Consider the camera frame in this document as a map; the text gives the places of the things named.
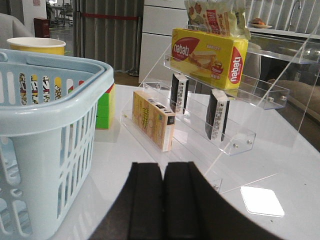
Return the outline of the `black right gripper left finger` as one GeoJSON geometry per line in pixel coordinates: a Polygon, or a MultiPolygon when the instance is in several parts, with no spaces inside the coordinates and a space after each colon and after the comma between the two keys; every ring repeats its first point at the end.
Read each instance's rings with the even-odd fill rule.
{"type": "Polygon", "coordinates": [[[156,163],[131,165],[115,202],[92,233],[92,240],[161,240],[163,180],[156,163]]]}

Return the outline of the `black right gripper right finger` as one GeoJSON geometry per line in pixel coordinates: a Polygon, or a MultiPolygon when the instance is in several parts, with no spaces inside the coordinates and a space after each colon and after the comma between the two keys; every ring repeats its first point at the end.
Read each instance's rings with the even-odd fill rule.
{"type": "Polygon", "coordinates": [[[170,162],[164,175],[167,240],[277,240],[229,204],[193,162],[170,162]]]}

